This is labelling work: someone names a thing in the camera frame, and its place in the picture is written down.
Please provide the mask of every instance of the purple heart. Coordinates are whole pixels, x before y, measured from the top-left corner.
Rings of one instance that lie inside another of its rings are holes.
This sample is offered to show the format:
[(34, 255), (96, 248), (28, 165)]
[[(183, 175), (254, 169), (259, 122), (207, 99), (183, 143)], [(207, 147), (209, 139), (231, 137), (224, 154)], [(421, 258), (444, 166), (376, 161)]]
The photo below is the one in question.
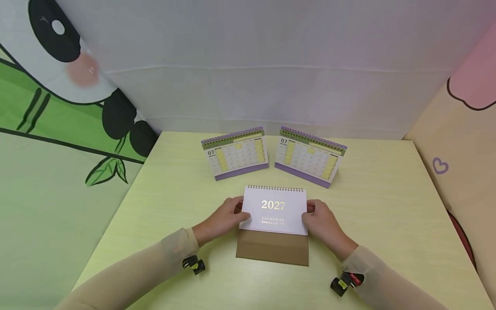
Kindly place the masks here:
[(433, 168), (438, 175), (442, 175), (448, 171), (449, 165), (448, 163), (442, 161), (439, 157), (436, 157), (433, 159)]

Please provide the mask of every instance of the table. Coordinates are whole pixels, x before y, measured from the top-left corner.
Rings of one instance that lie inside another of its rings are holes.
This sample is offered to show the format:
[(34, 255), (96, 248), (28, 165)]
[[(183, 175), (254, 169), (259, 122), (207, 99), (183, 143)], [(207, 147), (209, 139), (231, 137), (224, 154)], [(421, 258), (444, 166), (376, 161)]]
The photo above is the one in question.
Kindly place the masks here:
[[(449, 309), (492, 310), (429, 175), (410, 141), (332, 139), (348, 146), (326, 189), (274, 168), (216, 182), (200, 145), (216, 133), (163, 132), (75, 287), (112, 263), (208, 217), (245, 185), (304, 187), (344, 231)], [(341, 267), (310, 238), (310, 266), (236, 258), (236, 232), (204, 246), (207, 271), (185, 271), (131, 309), (367, 309), (329, 289)]]

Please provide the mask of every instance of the heart outline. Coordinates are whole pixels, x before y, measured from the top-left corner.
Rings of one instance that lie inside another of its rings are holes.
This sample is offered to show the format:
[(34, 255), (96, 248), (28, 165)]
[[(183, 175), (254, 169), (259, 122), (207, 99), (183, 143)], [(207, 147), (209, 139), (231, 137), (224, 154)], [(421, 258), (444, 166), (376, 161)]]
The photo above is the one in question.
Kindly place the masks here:
[[(435, 166), (436, 163), (438, 163), (440, 167), (444, 167), (444, 169), (438, 170)], [(434, 172), (436, 172), (436, 174), (442, 175), (442, 174), (445, 174), (446, 172), (448, 172), (449, 164), (447, 162), (442, 161), (439, 157), (434, 157), (433, 169), (434, 169)]]

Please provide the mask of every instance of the white backdrop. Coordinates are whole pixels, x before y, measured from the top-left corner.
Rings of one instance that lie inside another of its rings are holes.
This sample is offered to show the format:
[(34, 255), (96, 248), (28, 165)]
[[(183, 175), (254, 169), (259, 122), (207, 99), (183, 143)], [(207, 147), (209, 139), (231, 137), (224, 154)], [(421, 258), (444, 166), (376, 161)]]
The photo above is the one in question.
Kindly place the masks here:
[(494, 0), (57, 0), (156, 130), (400, 139)]

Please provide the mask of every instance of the pink cheek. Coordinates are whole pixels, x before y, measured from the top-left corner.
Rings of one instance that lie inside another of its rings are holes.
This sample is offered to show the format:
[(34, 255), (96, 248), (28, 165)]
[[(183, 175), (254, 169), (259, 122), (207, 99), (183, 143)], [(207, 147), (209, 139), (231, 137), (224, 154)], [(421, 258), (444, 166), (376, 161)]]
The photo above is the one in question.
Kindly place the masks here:
[(81, 53), (78, 59), (65, 67), (71, 81), (80, 87), (90, 87), (98, 83), (98, 64), (89, 54)]

